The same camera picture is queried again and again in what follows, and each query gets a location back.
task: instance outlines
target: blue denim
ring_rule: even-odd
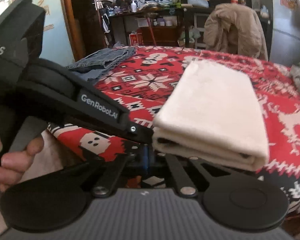
[[[83,80],[96,83],[103,74],[131,57],[134,53],[134,47],[101,49],[66,68]]]

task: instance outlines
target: screw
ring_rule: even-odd
[[[105,195],[109,192],[109,190],[105,187],[98,186],[93,188],[93,195]]]
[[[180,192],[183,195],[193,195],[196,192],[196,190],[193,187],[182,187]]]

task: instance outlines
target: white towel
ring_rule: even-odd
[[[216,62],[192,62],[154,118],[153,146],[224,166],[262,168],[268,139],[249,77]]]

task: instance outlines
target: white bottle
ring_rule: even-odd
[[[131,11],[137,12],[137,4],[134,2],[134,0],[132,0],[132,3],[131,3]]]

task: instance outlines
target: wooden door frame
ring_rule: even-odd
[[[72,9],[71,0],[60,0],[63,12],[63,17],[65,19],[66,29],[68,32],[68,37],[74,56],[74,60],[78,61],[85,56],[84,48],[82,47],[81,34],[77,28],[74,13]]]

